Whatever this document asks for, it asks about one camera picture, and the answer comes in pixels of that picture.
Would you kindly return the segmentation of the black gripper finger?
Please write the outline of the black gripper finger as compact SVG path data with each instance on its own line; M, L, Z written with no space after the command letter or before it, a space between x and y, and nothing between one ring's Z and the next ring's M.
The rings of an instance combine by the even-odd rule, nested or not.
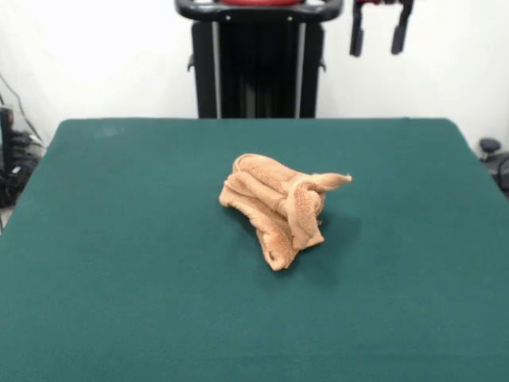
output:
M352 7L352 35L349 54L360 57L363 48L363 1L354 1Z
M400 54L404 49L406 39L406 29L410 18L410 0L398 1L402 5L402 11L399 16L398 24L394 29L394 36L391 46L393 55Z

